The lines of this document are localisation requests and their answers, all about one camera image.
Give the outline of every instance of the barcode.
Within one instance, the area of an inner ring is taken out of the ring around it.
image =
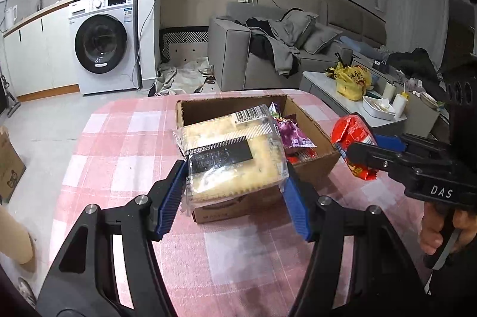
[[[367,145],[375,145],[373,138],[369,135],[365,139],[363,139],[361,143],[366,143]]]
[[[251,120],[265,118],[267,116],[264,106],[257,106],[235,113],[236,123],[249,122]]]

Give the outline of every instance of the packaged bread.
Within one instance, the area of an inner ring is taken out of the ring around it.
[[[281,185],[288,178],[280,134],[266,105],[181,127],[175,136],[189,168],[187,209]]]

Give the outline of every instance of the washing machine door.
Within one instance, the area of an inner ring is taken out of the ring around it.
[[[123,59],[127,48],[124,25],[107,14],[85,20],[75,37],[78,61],[92,73],[107,73]]]

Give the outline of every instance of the pink checkered tablecloth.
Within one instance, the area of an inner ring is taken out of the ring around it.
[[[175,95],[110,102],[91,115],[66,171],[49,246],[53,259],[87,204],[126,204],[164,179],[180,153],[173,139],[178,100],[288,94],[330,134],[338,119],[313,95],[298,90]],[[317,183],[320,194],[343,206],[383,208],[421,268],[417,235],[423,204],[379,173],[366,182],[339,160]],[[114,239],[114,265],[121,302],[133,307],[121,240]],[[157,262],[179,316],[286,316],[303,280],[312,245],[301,240],[284,205],[260,214],[199,225],[182,214],[155,246]],[[352,240],[347,238],[335,305],[347,294]]]

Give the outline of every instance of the plastic wrapper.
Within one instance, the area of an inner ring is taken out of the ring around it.
[[[314,160],[318,157],[318,154],[313,149],[302,149],[298,150],[295,153],[287,154],[287,161],[294,164],[299,164],[300,162],[307,162]]]
[[[336,80],[336,91],[350,100],[361,100],[366,90],[371,89],[371,73],[359,65],[345,66],[340,60],[326,75]]]
[[[216,204],[288,178],[280,134],[265,105],[175,131],[189,177],[182,208]]]
[[[350,168],[352,174],[365,181],[376,179],[376,169],[368,168],[362,165],[354,165],[348,162],[346,158],[346,150],[353,142],[367,143],[369,145],[377,145],[373,134],[368,126],[363,122],[359,115],[346,115],[338,119],[331,133],[331,142],[336,146],[337,150]]]
[[[315,148],[314,143],[309,139],[303,131],[301,131],[296,122],[296,116],[290,115],[283,118],[278,111],[275,103],[269,107],[269,111],[273,119],[275,119],[278,132],[280,133],[281,141],[285,153],[291,154],[309,148]]]

